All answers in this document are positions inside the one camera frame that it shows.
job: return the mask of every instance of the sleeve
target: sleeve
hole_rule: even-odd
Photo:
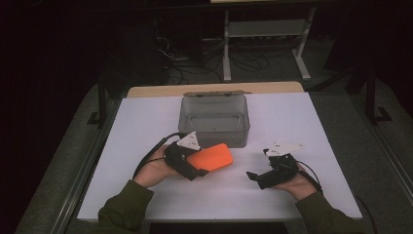
[[[136,233],[152,196],[152,191],[129,180],[124,189],[99,210],[98,224],[92,233]]]
[[[321,193],[314,193],[297,204],[309,233],[365,233],[361,224],[331,207]]]

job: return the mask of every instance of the person's left hand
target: person's left hand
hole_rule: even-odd
[[[163,159],[165,156],[165,149],[167,147],[168,145],[164,144],[157,151],[155,151],[155,153],[149,157],[148,161],[154,159],[159,160],[148,162],[145,166],[143,166],[139,173],[134,177],[133,181],[147,188],[155,186],[168,176],[179,175],[179,173],[168,166]]]

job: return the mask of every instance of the orange phone case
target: orange phone case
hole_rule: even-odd
[[[210,172],[232,164],[233,158],[228,146],[220,143],[192,154],[187,161],[196,169]]]

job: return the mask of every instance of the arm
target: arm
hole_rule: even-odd
[[[163,158],[166,148],[166,145],[162,146],[149,160]],[[136,233],[153,196],[147,188],[173,175],[177,172],[164,160],[146,164],[118,195],[107,200],[98,213],[98,224],[92,233]]]
[[[328,201],[302,175],[274,186],[291,194],[298,202],[298,211],[304,218],[309,233],[365,233],[362,226],[342,212],[332,208]]]

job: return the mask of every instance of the white tabletop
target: white tabletop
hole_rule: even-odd
[[[301,215],[283,191],[261,190],[245,172],[271,170],[262,150],[274,141],[304,144],[292,153],[317,173],[330,204],[353,218],[361,213],[306,93],[249,94],[250,130],[245,148],[231,148],[234,163],[189,181],[171,177],[151,188],[150,221],[291,220]],[[182,97],[139,97],[122,101],[78,218],[97,220],[107,199],[118,194],[141,158],[161,138],[178,132]]]

